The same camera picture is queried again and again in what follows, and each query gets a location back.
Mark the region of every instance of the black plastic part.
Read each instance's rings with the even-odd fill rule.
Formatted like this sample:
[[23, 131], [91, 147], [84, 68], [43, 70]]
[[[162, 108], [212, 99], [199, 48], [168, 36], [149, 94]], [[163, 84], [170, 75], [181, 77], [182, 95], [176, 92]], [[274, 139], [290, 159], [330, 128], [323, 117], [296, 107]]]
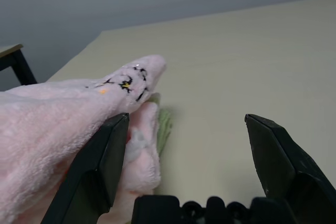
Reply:
[[128, 125], [128, 114], [107, 120], [79, 151], [42, 224], [93, 224], [109, 212], [121, 175]]
[[205, 223], [206, 224], [234, 223], [229, 212], [225, 208], [224, 201], [221, 198], [211, 197], [208, 199], [206, 203]]
[[249, 215], [250, 224], [297, 224], [284, 199], [254, 198]]
[[231, 218], [239, 220], [241, 223], [247, 223], [249, 219], [247, 208], [238, 202], [231, 202], [227, 207]]
[[198, 220], [204, 216], [204, 209], [200, 206], [200, 204], [194, 201], [186, 202], [183, 207], [183, 216], [189, 218], [190, 220]]
[[275, 122], [248, 114], [255, 167], [267, 197], [288, 201], [299, 223], [336, 223], [336, 191], [314, 160]]
[[132, 224], [183, 224], [179, 199], [174, 196], [142, 196], [134, 203]]

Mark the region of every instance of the table surface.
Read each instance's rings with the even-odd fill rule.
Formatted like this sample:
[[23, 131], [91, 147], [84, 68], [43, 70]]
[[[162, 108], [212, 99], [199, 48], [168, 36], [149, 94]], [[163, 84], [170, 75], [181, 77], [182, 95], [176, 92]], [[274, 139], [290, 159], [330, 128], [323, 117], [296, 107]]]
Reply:
[[9, 55], [21, 48], [23, 48], [21, 44], [0, 47], [0, 58]]
[[144, 55], [174, 127], [158, 191], [205, 204], [263, 196], [246, 113], [284, 126], [336, 186], [336, 0], [307, 0], [104, 31], [50, 80], [101, 78]]

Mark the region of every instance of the pink towel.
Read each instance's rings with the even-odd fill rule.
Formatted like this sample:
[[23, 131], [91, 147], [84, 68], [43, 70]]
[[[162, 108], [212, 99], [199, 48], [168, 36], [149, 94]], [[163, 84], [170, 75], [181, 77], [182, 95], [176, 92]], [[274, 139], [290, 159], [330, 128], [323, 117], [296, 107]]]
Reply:
[[71, 161], [107, 119], [131, 114], [113, 208], [99, 223], [126, 223], [134, 200], [160, 182], [157, 105], [144, 103], [165, 69], [161, 56], [99, 80], [21, 86], [0, 93], [0, 223], [40, 223]]

